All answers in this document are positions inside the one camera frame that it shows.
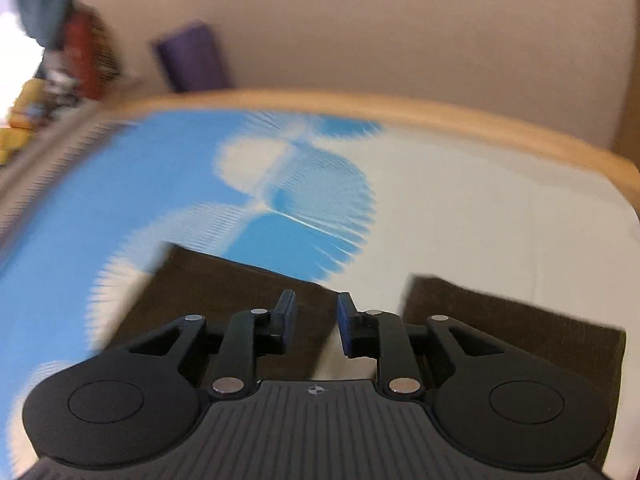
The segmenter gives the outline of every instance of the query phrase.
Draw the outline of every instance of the window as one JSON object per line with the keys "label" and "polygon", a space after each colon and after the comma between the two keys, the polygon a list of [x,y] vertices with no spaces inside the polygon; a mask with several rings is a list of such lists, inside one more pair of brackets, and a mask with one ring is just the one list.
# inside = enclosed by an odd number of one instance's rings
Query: window
{"label": "window", "polygon": [[42,51],[25,36],[15,0],[0,0],[0,126],[22,85],[38,69]]}

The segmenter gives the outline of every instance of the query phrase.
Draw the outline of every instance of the beige wall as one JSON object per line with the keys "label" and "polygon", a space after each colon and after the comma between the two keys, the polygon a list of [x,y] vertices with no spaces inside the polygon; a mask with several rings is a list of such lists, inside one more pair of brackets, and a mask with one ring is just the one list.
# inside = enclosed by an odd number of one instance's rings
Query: beige wall
{"label": "beige wall", "polygon": [[637,27],[636,58],[613,151],[626,156],[640,168],[640,16],[638,16]]}
{"label": "beige wall", "polygon": [[166,91],[148,41],[193,18],[220,35],[239,86],[425,97],[599,145],[614,136],[635,0],[82,0],[130,69]]}

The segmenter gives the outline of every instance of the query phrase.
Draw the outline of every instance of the yellow object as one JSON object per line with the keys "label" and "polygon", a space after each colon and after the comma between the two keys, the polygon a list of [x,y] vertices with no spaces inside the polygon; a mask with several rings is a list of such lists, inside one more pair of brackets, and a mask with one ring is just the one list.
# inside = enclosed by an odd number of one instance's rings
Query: yellow object
{"label": "yellow object", "polygon": [[44,101],[44,79],[29,79],[22,85],[22,91],[14,101],[14,110],[24,111],[30,104]]}
{"label": "yellow object", "polygon": [[21,128],[0,128],[0,150],[9,153],[12,150],[20,150],[31,137],[31,131]]}
{"label": "yellow object", "polygon": [[13,128],[33,129],[32,119],[26,114],[29,106],[40,104],[45,100],[44,79],[29,79],[23,86],[20,95],[9,111],[9,126]]}

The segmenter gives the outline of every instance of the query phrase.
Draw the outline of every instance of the ribbed black surface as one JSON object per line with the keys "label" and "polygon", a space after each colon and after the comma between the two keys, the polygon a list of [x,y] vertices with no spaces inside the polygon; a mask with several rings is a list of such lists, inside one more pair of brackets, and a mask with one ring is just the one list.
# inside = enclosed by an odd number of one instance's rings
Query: ribbed black surface
{"label": "ribbed black surface", "polygon": [[[324,392],[313,386],[321,386]],[[532,474],[476,462],[437,433],[420,405],[385,399],[370,381],[265,381],[249,399],[214,404],[191,437],[151,462],[96,472],[45,459],[22,478],[568,480],[602,476],[586,464]]]}

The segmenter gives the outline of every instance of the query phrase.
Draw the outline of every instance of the white surface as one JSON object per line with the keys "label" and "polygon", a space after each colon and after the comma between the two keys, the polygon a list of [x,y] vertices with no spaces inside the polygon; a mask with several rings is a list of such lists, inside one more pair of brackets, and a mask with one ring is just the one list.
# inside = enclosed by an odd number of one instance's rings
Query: white surface
{"label": "white surface", "polygon": [[[418,149],[416,141],[423,145]],[[367,243],[324,283],[360,310],[397,312],[412,274],[527,301],[627,332],[622,390],[604,471],[640,463],[640,228],[607,180],[522,153],[390,127],[364,142],[318,140],[346,156],[376,194]],[[334,340],[318,377],[367,376]]]}
{"label": "white surface", "polygon": [[22,85],[35,74],[43,48],[22,30],[14,0],[0,0],[0,126]]}

